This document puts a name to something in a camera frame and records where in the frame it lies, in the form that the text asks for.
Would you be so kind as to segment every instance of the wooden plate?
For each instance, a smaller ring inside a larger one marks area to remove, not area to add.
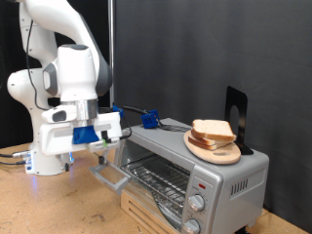
[[[184,143],[186,147],[197,157],[214,164],[233,164],[240,160],[241,151],[239,147],[231,142],[226,146],[220,147],[216,150],[209,150],[200,148],[190,142],[188,142],[188,136],[191,135],[191,131],[184,134]]]

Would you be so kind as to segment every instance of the black background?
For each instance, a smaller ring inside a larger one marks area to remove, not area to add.
[[[86,20],[97,44],[109,61],[108,8],[107,1],[69,0],[70,5]],[[56,35],[58,45],[73,43],[67,37]],[[22,48],[19,24],[19,3],[0,0],[0,148],[32,142],[32,127],[27,109],[14,100],[7,89],[11,73],[26,69],[26,56]],[[30,67],[41,67],[36,59],[30,59]],[[49,100],[58,105],[59,99]],[[100,97],[99,106],[109,106],[109,94]]]
[[[224,118],[227,86],[246,93],[246,144],[270,158],[264,204],[311,233],[312,1],[116,2],[116,103],[191,124]]]

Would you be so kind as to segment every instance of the black plate holder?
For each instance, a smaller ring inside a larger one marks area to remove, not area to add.
[[[245,139],[245,128],[246,128],[246,116],[247,116],[247,96],[228,86],[226,92],[226,103],[225,103],[225,121],[230,123],[231,117],[231,108],[235,105],[238,108],[239,112],[239,125],[238,125],[238,135],[235,143],[240,148],[242,155],[252,155],[254,152],[249,149],[244,144]]]

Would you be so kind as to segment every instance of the wooden block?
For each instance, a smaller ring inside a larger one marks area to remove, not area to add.
[[[161,220],[157,214],[148,211],[127,191],[123,191],[121,195],[121,208],[152,234],[179,233],[166,220]]]

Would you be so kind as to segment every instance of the toast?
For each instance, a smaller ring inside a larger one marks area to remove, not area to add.
[[[224,140],[214,140],[214,139],[208,139],[205,137],[195,137],[193,134],[193,129],[191,130],[192,136],[199,142],[204,143],[206,145],[214,145],[214,144],[221,144],[221,143],[226,143],[226,142],[233,142],[236,140],[236,136],[234,135],[234,140],[232,141],[224,141]]]
[[[226,121],[194,120],[192,127],[192,135],[196,138],[201,138],[205,142],[209,142],[209,140],[235,140],[231,126]]]
[[[207,145],[205,143],[198,141],[193,135],[188,136],[188,142],[200,148],[209,149],[209,150],[215,150],[230,143],[229,141],[224,141],[223,143],[219,143],[219,144]]]

